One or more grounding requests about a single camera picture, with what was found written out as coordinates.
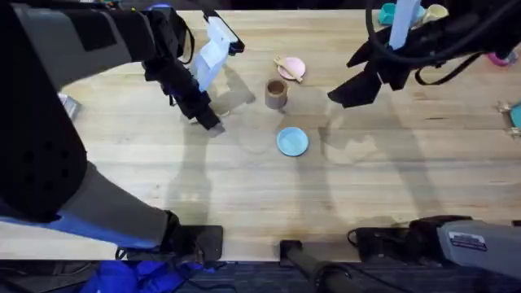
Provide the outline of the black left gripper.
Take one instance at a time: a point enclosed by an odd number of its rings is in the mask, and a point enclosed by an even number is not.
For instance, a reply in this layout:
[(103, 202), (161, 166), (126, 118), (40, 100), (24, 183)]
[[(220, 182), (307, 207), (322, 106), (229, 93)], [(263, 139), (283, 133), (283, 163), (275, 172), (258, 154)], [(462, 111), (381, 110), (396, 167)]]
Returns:
[(181, 108), (185, 124), (197, 124), (210, 130), (221, 123), (210, 107), (207, 92), (199, 91), (199, 84), (186, 69), (184, 55), (186, 22), (172, 7), (152, 8), (145, 11), (155, 42), (155, 54), (142, 63), (147, 81), (160, 83), (170, 103)]

